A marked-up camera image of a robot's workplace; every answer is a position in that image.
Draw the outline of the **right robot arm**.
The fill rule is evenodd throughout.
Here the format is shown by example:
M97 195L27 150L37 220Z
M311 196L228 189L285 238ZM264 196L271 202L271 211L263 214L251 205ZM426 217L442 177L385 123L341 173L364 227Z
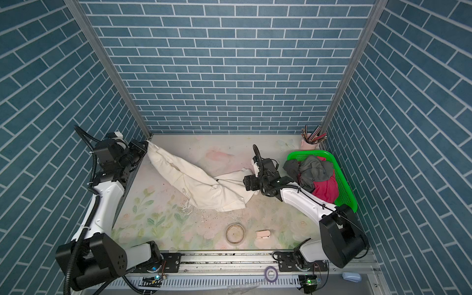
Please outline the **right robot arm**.
M369 250L368 237L348 205L329 204L289 177L281 177L272 159L255 156L252 162L255 174L244 177L246 190L275 197L318 224L320 240L308 238L294 249L292 260L298 268L306 269L318 261L343 268L351 260L361 258L362 251Z

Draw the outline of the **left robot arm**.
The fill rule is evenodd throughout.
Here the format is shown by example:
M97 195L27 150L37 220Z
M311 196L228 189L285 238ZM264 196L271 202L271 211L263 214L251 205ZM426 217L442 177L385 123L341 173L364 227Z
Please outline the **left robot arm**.
M130 175L145 156L148 144L136 140L126 143L119 132L98 140L79 126L74 130L92 156L87 183L92 200L71 241L60 245L55 253L65 276L63 293L70 295L98 286L96 293L100 294L114 280L122 278L132 290L145 295L147 291L132 285L127 274L138 269L150 273L162 270L163 256L157 244L145 242L126 250L112 239L111 231Z

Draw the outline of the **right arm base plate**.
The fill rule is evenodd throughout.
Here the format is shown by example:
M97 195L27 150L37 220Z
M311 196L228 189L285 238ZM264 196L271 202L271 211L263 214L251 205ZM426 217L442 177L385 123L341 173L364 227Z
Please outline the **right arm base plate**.
M292 251L275 251L272 258L277 262L280 272L327 272L326 261L306 261L301 254Z

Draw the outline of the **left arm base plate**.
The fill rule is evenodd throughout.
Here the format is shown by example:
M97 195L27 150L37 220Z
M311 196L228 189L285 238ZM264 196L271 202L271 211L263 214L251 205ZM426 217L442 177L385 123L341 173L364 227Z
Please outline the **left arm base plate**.
M161 253L159 258L151 258L149 261L142 263L140 267L136 268L136 271L145 274L178 273L181 257L181 253Z

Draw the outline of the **green plastic basket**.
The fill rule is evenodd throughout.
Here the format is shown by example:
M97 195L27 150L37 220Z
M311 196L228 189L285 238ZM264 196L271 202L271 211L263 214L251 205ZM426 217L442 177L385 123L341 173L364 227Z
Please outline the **green plastic basket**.
M326 161L333 164L334 174L336 176L336 182L338 184L339 195L338 198L334 201L336 206L348 205L354 213L358 210L358 202L354 193L352 192L349 183L347 182L336 158L328 151L323 150L307 150L307 151L295 151L289 153L287 160L296 159L299 162L304 161L309 155L314 155L317 157L322 157Z

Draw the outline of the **white t shirt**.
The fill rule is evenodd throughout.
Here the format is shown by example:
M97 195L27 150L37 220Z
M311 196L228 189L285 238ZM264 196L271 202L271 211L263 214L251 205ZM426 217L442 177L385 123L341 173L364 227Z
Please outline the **white t shirt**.
M244 177L252 175L250 169L211 177L201 168L151 142L147 155L161 176L195 208L218 212L245 209L251 198L260 193L259 189L246 190L243 184Z

